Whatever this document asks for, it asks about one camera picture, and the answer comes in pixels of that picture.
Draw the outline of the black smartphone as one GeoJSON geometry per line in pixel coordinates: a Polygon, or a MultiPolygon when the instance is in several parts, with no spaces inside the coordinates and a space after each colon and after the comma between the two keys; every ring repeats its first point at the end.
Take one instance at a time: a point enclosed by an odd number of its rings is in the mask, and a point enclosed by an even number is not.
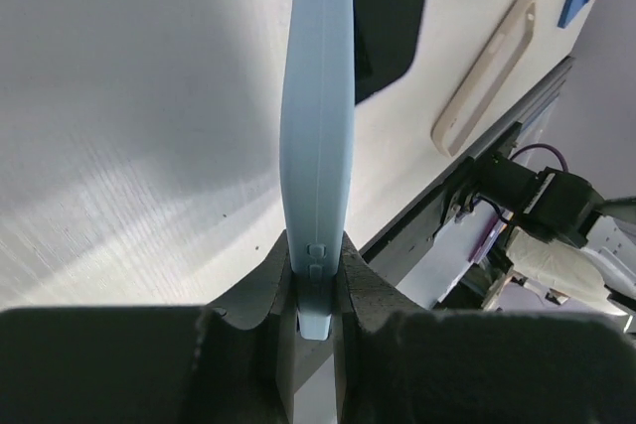
{"type": "Polygon", "coordinates": [[[356,103],[411,67],[423,9],[424,0],[354,0],[356,103]]]}

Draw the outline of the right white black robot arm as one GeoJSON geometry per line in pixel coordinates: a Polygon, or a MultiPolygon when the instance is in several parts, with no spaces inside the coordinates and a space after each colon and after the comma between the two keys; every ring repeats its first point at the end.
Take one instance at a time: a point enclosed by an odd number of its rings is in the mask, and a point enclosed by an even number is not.
{"type": "Polygon", "coordinates": [[[452,208],[470,212],[482,201],[501,215],[508,227],[544,243],[561,242],[589,258],[609,291],[609,301],[635,314],[635,243],[619,229],[635,223],[635,198],[605,199],[586,179],[568,171],[534,172],[489,153],[468,162],[449,187],[452,208]]]}

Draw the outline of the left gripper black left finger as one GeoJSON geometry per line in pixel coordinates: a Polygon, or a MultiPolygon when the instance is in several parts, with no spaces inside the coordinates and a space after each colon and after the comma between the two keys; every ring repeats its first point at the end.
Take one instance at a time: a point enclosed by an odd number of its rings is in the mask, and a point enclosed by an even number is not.
{"type": "Polygon", "coordinates": [[[288,423],[287,239],[211,303],[18,308],[1,315],[5,423],[288,423]]]}

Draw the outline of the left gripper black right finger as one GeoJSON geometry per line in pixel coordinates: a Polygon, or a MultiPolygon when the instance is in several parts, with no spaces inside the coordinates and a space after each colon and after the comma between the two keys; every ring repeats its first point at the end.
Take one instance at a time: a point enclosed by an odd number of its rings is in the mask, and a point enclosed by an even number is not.
{"type": "Polygon", "coordinates": [[[334,285],[342,423],[631,423],[635,350],[577,313],[428,311],[350,239],[334,285]]]}

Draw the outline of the light blue phone case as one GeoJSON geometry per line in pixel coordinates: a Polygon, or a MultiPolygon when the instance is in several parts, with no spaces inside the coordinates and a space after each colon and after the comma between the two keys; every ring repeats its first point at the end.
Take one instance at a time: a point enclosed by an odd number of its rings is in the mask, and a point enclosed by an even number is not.
{"type": "Polygon", "coordinates": [[[279,171],[297,316],[306,340],[328,338],[354,142],[353,0],[292,0],[279,171]]]}

